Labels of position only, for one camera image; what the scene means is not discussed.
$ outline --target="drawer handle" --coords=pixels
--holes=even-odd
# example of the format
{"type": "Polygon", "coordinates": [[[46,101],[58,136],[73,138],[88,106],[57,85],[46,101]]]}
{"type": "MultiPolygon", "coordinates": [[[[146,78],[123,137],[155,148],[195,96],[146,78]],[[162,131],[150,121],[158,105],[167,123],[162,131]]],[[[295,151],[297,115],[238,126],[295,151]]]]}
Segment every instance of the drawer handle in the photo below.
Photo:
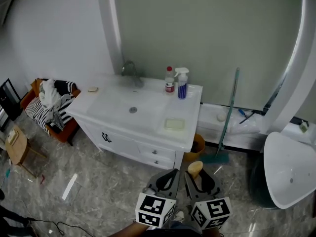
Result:
{"type": "Polygon", "coordinates": [[[109,142],[109,143],[111,143],[111,140],[108,138],[108,135],[106,134],[106,133],[102,133],[102,137],[103,137],[103,139],[106,141],[106,142],[109,142]]]}

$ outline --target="yellow bucket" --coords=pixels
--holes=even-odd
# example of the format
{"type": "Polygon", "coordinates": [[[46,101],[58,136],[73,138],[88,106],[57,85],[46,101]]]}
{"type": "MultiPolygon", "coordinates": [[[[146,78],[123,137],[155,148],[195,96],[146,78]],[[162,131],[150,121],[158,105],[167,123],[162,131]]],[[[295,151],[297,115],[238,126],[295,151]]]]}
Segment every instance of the yellow bucket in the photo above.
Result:
{"type": "Polygon", "coordinates": [[[205,140],[203,137],[199,134],[194,135],[194,140],[197,142],[197,153],[189,152],[189,153],[184,153],[183,155],[183,161],[195,161],[200,154],[204,153],[205,151],[205,140]]]}

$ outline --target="bar of soap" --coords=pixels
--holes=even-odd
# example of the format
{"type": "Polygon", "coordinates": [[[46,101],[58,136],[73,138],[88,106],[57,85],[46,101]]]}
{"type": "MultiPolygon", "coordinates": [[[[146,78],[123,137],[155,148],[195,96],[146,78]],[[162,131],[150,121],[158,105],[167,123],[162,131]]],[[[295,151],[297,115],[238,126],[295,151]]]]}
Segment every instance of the bar of soap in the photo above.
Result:
{"type": "Polygon", "coordinates": [[[184,129],[185,120],[183,118],[166,118],[164,128],[181,131],[184,129]]]}
{"type": "Polygon", "coordinates": [[[88,92],[97,92],[98,91],[98,87],[90,87],[89,89],[88,89],[88,92]]]}
{"type": "Polygon", "coordinates": [[[195,161],[188,167],[188,173],[192,175],[193,179],[196,179],[199,172],[203,169],[203,162],[195,161]]]}
{"type": "Polygon", "coordinates": [[[9,144],[13,144],[13,142],[15,141],[15,139],[19,136],[18,132],[14,129],[12,129],[9,133],[9,136],[8,136],[8,142],[9,144]]]}

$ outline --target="small bottle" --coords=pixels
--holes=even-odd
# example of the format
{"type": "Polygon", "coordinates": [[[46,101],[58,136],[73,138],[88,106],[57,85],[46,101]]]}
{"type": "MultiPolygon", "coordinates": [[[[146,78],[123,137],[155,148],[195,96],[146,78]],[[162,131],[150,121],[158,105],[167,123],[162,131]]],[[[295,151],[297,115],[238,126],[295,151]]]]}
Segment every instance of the small bottle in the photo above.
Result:
{"type": "Polygon", "coordinates": [[[164,78],[166,81],[165,91],[168,95],[173,95],[174,93],[174,73],[172,67],[167,67],[166,76],[164,78]]]}
{"type": "Polygon", "coordinates": [[[188,90],[188,76],[186,73],[189,72],[187,68],[176,68],[176,77],[178,74],[178,98],[185,99],[187,96],[187,90],[188,90]]]}

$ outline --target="white cloth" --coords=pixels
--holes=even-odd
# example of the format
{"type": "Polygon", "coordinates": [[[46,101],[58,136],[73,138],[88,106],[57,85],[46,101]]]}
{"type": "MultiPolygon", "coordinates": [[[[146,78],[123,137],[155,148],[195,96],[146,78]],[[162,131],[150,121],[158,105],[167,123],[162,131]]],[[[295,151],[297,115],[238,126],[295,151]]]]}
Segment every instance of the white cloth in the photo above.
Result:
{"type": "Polygon", "coordinates": [[[39,99],[43,107],[47,109],[58,110],[61,106],[61,97],[54,86],[54,81],[49,79],[42,81],[44,92],[39,93],[39,99]]]}

